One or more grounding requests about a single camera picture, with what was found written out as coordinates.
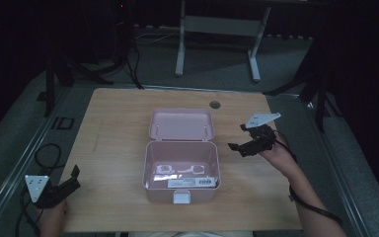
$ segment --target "box latch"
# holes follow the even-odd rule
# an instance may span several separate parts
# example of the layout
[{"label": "box latch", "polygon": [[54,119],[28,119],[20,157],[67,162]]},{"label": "box latch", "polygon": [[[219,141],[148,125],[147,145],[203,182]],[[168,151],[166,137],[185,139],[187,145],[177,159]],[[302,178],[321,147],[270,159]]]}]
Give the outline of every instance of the box latch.
[{"label": "box latch", "polygon": [[189,190],[175,190],[174,191],[174,204],[190,204],[190,191]]}]

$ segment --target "open box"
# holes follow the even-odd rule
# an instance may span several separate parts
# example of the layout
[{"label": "open box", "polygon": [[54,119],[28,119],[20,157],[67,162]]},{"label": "open box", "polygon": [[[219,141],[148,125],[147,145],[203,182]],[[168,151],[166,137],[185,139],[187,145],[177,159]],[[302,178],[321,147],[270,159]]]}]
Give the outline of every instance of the open box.
[{"label": "open box", "polygon": [[143,186],[150,201],[199,203],[213,200],[220,186],[211,112],[158,108],[146,147]]}]

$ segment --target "hand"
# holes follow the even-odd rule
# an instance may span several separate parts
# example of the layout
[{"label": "hand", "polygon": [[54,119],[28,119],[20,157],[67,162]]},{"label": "hand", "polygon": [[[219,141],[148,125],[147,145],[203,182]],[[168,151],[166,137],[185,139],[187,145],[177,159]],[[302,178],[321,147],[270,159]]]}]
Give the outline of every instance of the hand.
[{"label": "hand", "polygon": [[[279,142],[286,145],[285,141],[281,138],[278,132],[276,132],[275,135]],[[300,167],[297,165],[294,158],[290,155],[286,148],[278,143],[275,143],[271,150],[260,152],[260,155],[266,158],[269,164],[271,164],[288,179],[303,174]]]},{"label": "hand", "polygon": [[64,227],[66,210],[66,200],[53,208],[38,210],[38,213],[41,213],[39,218],[40,237],[56,237],[60,235]]}]

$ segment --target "dark background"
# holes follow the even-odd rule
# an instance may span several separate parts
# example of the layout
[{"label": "dark background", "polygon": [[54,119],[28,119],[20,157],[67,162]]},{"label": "dark background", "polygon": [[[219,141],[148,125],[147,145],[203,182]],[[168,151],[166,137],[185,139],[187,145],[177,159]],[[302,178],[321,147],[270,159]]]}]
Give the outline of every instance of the dark background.
[{"label": "dark background", "polygon": [[[0,0],[0,120],[43,71],[48,53],[44,36],[76,61],[98,63],[94,39],[104,32],[97,33],[95,29],[103,28],[90,25],[107,19],[104,11],[100,18],[90,11],[96,2],[58,0],[47,5],[48,1]],[[238,6],[222,1],[188,2],[188,12],[230,18],[260,19],[258,12],[264,7],[251,6],[251,1]],[[379,1],[338,4],[347,6],[274,4],[265,33],[314,38],[319,44],[333,66],[329,89],[379,182]],[[179,25],[180,1],[136,0],[131,7],[134,23],[140,27]]]}]

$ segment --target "open lid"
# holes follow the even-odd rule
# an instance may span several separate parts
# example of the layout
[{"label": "open lid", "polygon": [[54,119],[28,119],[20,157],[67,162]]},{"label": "open lid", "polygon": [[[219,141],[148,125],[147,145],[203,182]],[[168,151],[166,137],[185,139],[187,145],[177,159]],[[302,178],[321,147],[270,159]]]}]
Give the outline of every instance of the open lid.
[{"label": "open lid", "polygon": [[149,135],[156,140],[211,140],[214,137],[211,112],[204,109],[155,109]]}]

